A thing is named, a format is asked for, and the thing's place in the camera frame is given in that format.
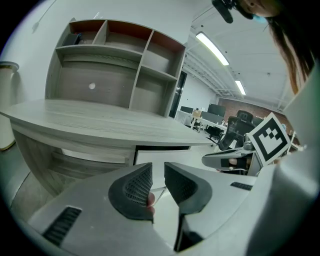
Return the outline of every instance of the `round hole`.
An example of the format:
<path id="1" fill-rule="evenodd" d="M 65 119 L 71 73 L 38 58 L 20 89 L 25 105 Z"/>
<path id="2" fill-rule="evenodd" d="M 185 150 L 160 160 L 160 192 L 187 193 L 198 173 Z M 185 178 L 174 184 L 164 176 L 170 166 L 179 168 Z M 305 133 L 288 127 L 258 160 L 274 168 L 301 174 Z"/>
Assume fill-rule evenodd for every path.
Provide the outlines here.
<path id="1" fill-rule="evenodd" d="M 94 88 L 96 88 L 96 84 L 94 82 L 90 83 L 89 88 L 93 90 Z"/>

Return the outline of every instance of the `person's hair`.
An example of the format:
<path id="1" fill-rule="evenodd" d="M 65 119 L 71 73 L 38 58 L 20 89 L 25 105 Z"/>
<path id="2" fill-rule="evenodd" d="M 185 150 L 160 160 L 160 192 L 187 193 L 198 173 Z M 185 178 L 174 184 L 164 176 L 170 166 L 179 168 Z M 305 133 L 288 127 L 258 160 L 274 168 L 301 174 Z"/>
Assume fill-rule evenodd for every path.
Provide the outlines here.
<path id="1" fill-rule="evenodd" d="M 312 13 L 304 12 L 301 4 L 287 2 L 283 10 L 275 17 L 267 17 L 270 31 L 280 53 L 287 65 L 291 87 L 296 94 L 299 90 L 297 77 L 301 74 L 303 81 L 308 78 L 315 59 L 319 57 L 317 40 L 313 37 Z"/>

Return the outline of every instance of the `ceiling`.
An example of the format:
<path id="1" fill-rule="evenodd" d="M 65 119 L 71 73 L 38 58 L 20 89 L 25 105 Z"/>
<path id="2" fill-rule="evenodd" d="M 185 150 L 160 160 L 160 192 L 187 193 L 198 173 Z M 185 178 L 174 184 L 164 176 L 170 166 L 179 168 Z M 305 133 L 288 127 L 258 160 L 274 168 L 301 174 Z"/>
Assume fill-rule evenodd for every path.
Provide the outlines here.
<path id="1" fill-rule="evenodd" d="M 248 20 L 232 11 L 226 23 L 210 0 L 199 0 L 187 43 L 183 69 L 210 87 L 219 97 L 251 103 L 282 112 L 293 98 L 285 62 L 270 35 L 267 23 Z M 196 39 L 204 32 L 229 62 L 223 66 Z M 243 96 L 235 80 L 240 80 Z"/>

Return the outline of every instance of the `white wall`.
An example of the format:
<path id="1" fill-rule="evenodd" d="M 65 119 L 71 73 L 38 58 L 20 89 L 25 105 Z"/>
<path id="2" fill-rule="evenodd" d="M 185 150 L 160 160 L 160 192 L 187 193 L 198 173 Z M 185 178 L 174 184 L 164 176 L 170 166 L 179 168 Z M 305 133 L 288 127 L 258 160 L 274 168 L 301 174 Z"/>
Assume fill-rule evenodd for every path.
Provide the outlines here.
<path id="1" fill-rule="evenodd" d="M 209 104 L 216 104 L 217 101 L 218 97 L 211 89 L 203 82 L 188 74 L 184 83 L 178 110 L 180 110 L 181 106 L 185 106 L 194 109 L 199 108 L 200 110 L 204 107 L 207 111 Z"/>
<path id="2" fill-rule="evenodd" d="M 19 64 L 11 94 L 14 103 L 43 99 L 50 59 L 67 23 L 98 18 L 133 22 L 185 43 L 193 19 L 190 0 L 57 0 L 33 33 L 33 25 L 54 0 L 38 5 L 11 35 L 0 56 Z"/>

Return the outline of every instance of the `fluorescent ceiling light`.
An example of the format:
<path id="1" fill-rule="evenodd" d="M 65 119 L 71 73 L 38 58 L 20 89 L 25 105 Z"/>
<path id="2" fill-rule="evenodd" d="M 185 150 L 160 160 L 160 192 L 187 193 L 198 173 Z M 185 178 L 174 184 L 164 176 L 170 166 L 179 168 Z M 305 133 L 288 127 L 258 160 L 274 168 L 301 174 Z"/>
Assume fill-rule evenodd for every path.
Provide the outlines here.
<path id="1" fill-rule="evenodd" d="M 242 95 L 246 95 L 246 92 L 245 92 L 245 89 L 244 87 L 242 86 L 242 83 L 240 81 L 235 81 L 236 85 L 238 86 L 240 92 Z"/>
<path id="2" fill-rule="evenodd" d="M 229 65 L 227 59 L 222 55 L 219 49 L 214 45 L 213 42 L 210 41 L 210 39 L 204 33 L 200 32 L 196 35 L 196 38 L 198 38 L 206 47 L 209 48 L 211 52 L 213 52 L 213 54 L 219 59 L 222 65 Z"/>

